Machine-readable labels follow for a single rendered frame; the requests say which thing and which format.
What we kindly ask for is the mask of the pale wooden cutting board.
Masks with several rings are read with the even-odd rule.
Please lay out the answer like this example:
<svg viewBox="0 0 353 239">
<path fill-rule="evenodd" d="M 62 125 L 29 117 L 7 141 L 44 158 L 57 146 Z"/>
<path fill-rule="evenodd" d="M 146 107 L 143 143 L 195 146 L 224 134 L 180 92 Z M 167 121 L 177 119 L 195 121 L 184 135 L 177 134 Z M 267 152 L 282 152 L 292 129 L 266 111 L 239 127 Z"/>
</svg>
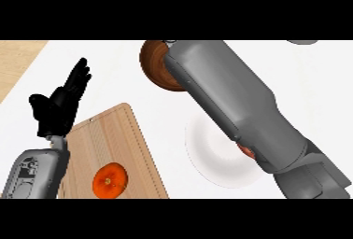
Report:
<svg viewBox="0 0 353 239">
<path fill-rule="evenodd" d="M 122 166 L 128 177 L 118 199 L 168 197 L 127 103 L 75 124 L 66 139 L 71 158 L 59 186 L 60 199 L 96 198 L 93 177 L 111 162 Z"/>
</svg>

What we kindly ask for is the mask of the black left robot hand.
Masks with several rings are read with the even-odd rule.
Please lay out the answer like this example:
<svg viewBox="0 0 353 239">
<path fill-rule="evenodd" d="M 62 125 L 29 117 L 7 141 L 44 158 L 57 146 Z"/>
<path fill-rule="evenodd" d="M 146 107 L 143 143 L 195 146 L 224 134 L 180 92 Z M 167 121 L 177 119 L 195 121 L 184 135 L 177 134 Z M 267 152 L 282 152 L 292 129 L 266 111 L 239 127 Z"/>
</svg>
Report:
<svg viewBox="0 0 353 239">
<path fill-rule="evenodd" d="M 32 94 L 29 104 L 34 119 L 38 121 L 37 136 L 66 136 L 72 128 L 78 102 L 91 79 L 87 59 L 81 58 L 72 68 L 65 84 L 47 97 Z"/>
</svg>

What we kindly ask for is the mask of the orange-red fruit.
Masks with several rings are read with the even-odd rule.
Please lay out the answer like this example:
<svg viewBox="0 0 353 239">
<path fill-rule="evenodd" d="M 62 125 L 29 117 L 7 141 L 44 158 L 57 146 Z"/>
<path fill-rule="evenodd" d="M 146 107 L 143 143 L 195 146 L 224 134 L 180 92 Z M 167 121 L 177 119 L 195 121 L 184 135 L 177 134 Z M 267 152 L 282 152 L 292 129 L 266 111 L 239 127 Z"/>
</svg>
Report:
<svg viewBox="0 0 353 239">
<path fill-rule="evenodd" d="M 245 146 L 242 146 L 241 144 L 238 144 L 239 150 L 241 152 L 252 159 L 255 159 L 255 153 L 252 152 L 252 150 L 249 148 L 246 148 Z"/>
</svg>

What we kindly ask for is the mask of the brown wooden bowl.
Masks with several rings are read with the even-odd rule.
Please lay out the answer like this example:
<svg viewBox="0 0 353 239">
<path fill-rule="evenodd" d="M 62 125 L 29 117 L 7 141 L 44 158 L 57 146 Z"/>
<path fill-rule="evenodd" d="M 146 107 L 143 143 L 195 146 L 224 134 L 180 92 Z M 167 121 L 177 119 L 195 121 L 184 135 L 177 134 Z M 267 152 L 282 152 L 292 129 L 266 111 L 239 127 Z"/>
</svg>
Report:
<svg viewBox="0 0 353 239">
<path fill-rule="evenodd" d="M 165 68 L 164 56 L 167 51 L 167 45 L 161 40 L 145 41 L 139 52 L 142 71 L 159 88 L 167 91 L 184 91 Z"/>
</svg>

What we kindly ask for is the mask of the orange round fruit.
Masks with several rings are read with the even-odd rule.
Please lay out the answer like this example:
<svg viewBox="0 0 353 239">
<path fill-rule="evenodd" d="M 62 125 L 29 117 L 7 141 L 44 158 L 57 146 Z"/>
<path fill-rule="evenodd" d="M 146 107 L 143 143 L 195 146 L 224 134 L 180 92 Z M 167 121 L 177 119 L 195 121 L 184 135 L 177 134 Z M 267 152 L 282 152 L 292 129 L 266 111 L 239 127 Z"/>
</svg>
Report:
<svg viewBox="0 0 353 239">
<path fill-rule="evenodd" d="M 124 167 L 116 163 L 108 163 L 93 177 L 93 194 L 100 199 L 113 199 L 127 188 L 128 176 Z"/>
</svg>

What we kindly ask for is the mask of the white plate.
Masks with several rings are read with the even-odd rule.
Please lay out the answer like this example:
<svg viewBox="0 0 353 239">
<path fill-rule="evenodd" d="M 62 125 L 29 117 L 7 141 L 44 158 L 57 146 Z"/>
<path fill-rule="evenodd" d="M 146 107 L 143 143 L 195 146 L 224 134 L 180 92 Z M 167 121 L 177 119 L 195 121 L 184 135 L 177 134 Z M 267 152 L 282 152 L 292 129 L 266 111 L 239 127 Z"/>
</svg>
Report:
<svg viewBox="0 0 353 239">
<path fill-rule="evenodd" d="M 254 159 L 204 113 L 196 113 L 186 124 L 184 147 L 198 173 L 217 186 L 239 189 L 263 176 Z"/>
</svg>

